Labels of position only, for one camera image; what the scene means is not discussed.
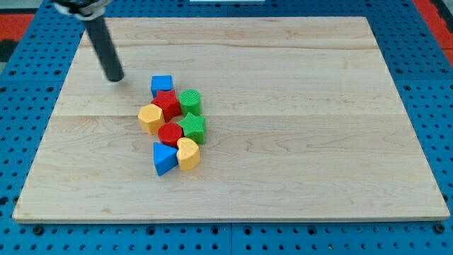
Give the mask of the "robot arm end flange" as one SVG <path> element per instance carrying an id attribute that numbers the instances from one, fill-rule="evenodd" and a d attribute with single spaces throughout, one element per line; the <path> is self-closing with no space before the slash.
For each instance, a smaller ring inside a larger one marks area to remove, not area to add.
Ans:
<path id="1" fill-rule="evenodd" d="M 51 0 L 56 10 L 81 21 L 92 21 L 105 13 L 112 0 Z"/>

